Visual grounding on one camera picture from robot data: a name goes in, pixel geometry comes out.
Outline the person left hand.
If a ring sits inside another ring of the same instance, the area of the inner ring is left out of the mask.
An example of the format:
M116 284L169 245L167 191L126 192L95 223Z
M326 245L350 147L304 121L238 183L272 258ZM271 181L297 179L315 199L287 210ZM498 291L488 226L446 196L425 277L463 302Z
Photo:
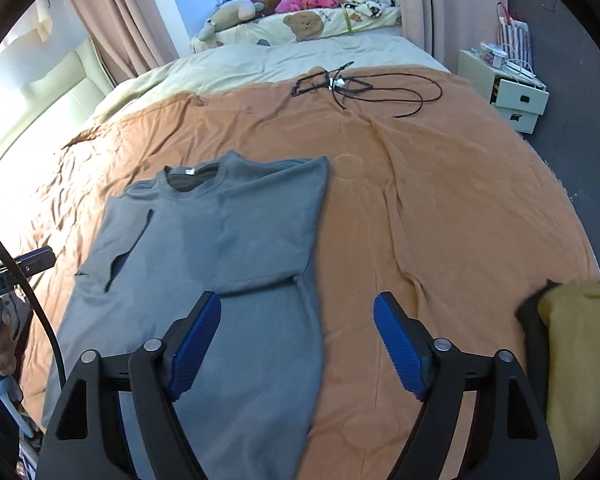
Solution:
M0 374L10 376L17 367L16 343L12 339L12 317L7 310L2 312L0 325Z

